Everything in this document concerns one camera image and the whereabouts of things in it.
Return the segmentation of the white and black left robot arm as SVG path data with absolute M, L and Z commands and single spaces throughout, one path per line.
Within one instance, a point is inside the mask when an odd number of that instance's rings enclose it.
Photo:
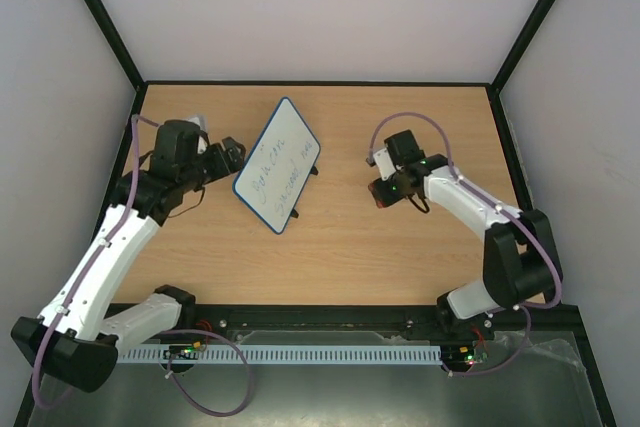
M 117 315 L 107 311 L 136 258 L 183 202 L 208 184 L 239 172 L 245 147 L 231 137 L 210 142 L 198 118 L 168 120 L 154 147 L 132 140 L 132 169 L 116 183 L 101 226 L 65 285 L 36 318 L 19 318 L 11 337 L 43 375 L 91 393 L 109 378 L 119 356 L 146 340 L 195 323 L 196 298 L 162 285 Z

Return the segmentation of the red whiteboard eraser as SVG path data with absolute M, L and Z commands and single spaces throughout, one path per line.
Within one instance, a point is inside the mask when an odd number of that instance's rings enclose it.
M 397 202 L 395 193 L 386 184 L 371 183 L 369 191 L 378 208 L 388 208 Z

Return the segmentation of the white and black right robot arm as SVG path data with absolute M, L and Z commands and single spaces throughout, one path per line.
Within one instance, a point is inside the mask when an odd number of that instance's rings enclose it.
M 413 133 L 388 137 L 383 148 L 370 151 L 367 163 L 379 171 L 369 185 L 376 205 L 409 201 L 422 213 L 436 204 L 471 230 L 483 243 L 479 279 L 441 295 L 436 326 L 455 339 L 482 314 L 529 307 L 543 294 L 545 308 L 561 298 L 562 272 L 548 217 L 499 201 L 463 176 L 445 155 L 428 156 Z

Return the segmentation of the small blue-framed whiteboard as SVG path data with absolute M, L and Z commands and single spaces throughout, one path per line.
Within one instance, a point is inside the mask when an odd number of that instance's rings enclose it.
M 232 189 L 274 234 L 294 216 L 296 204 L 321 153 L 310 126 L 288 97 L 280 99 Z

